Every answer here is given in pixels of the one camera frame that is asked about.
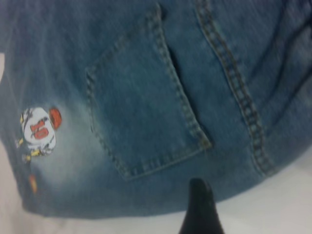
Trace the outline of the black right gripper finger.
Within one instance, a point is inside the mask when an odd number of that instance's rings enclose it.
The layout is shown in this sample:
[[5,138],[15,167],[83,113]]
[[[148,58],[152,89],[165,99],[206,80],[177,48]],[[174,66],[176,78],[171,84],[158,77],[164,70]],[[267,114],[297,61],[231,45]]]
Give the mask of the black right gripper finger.
[[190,180],[188,208],[179,232],[181,234],[221,233],[213,191],[210,185],[200,178]]

